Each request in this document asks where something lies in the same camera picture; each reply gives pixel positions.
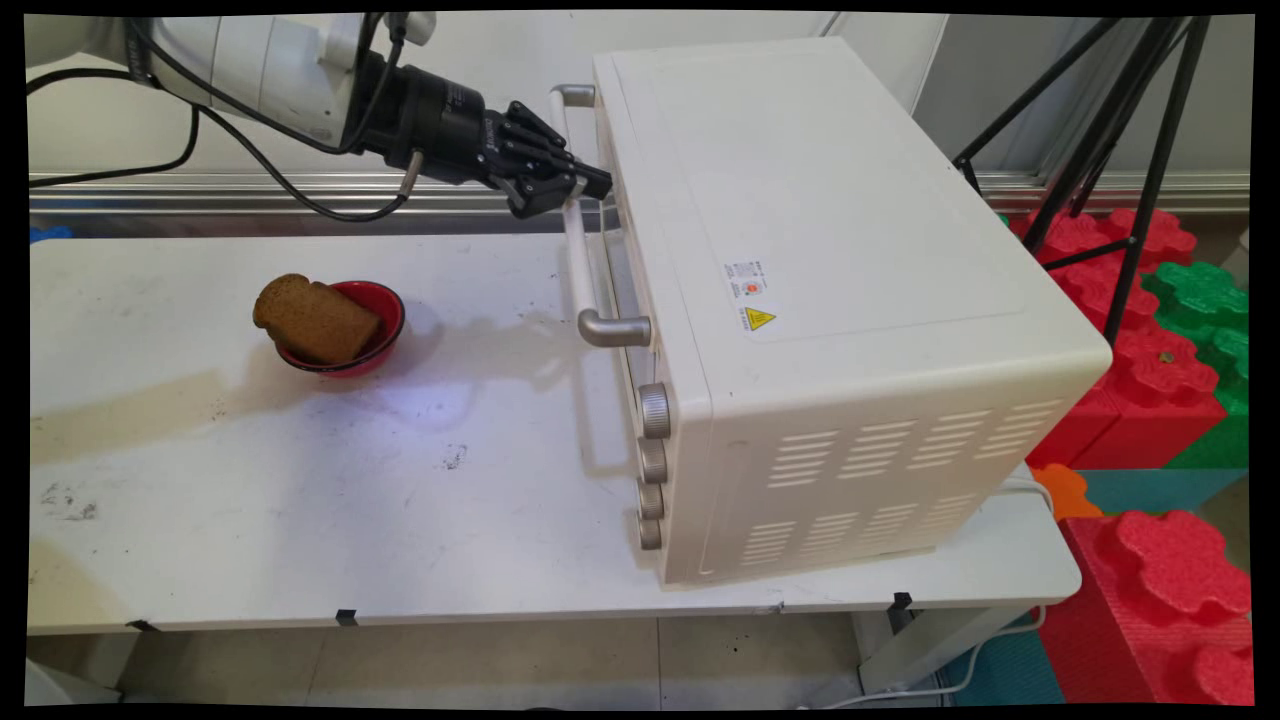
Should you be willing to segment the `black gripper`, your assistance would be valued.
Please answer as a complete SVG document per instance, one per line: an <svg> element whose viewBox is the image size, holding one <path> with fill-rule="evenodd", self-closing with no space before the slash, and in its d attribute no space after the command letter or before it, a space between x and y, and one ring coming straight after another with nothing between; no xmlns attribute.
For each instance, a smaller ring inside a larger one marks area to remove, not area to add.
<svg viewBox="0 0 1280 720"><path fill-rule="evenodd" d="M517 219L554 211L586 195L604 199L613 190L609 172L591 167L568 150L567 138L526 104L512 101L502 114L483 96L416 67L397 67L374 97L387 68L379 53L365 56L355 81L355 122L372 118L357 155L371 152L392 168L408 168L415 151L422 154L419 173L448 184L480 183L502 191ZM495 147L498 167L479 158Z"/></svg>

